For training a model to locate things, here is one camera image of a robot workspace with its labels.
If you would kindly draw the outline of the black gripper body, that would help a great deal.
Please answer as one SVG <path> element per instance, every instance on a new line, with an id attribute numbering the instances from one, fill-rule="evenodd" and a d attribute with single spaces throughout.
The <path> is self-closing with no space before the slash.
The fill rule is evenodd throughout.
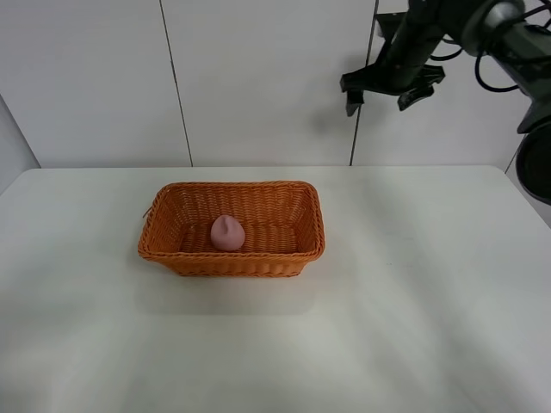
<path id="1" fill-rule="evenodd" d="M 383 47 L 373 64 L 342 75 L 341 90 L 400 96 L 440 83 L 443 68 L 427 63 L 444 36 L 436 22 L 439 7 L 438 1 L 410 1 L 406 12 L 377 14 Z"/>

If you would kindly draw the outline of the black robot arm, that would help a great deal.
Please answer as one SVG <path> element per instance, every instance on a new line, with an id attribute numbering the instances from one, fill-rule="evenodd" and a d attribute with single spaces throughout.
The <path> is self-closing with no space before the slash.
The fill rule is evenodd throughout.
<path id="1" fill-rule="evenodd" d="M 527 23 L 550 3 L 526 10 L 522 1 L 410 1 L 405 13 L 375 16 L 385 43 L 371 64 L 342 75 L 346 112 L 364 103 L 364 92 L 395 96 L 400 110 L 434 93 L 445 78 L 436 47 L 450 38 L 475 58 L 474 76 L 483 89 L 497 93 L 480 74 L 492 57 L 512 79 L 506 92 L 521 91 L 531 105 L 517 128 L 523 140 L 516 156 L 517 179 L 534 199 L 550 202 L 550 30 Z"/>

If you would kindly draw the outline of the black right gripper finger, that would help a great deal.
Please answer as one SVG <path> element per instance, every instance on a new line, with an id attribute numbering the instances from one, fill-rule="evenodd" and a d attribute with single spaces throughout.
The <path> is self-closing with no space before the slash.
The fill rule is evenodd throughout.
<path id="1" fill-rule="evenodd" d="M 353 116 L 364 104 L 364 92 L 358 89 L 346 91 L 345 111 L 348 116 Z"/>

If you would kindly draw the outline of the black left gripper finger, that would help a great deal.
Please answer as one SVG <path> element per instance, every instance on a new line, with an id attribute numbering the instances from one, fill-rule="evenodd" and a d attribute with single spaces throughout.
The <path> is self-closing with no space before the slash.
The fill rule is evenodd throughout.
<path id="1" fill-rule="evenodd" d="M 434 88 L 432 85 L 422 85 L 415 87 L 401 94 L 398 98 L 399 111 L 403 112 L 407 110 L 413 104 L 422 101 L 428 97 L 434 95 Z"/>

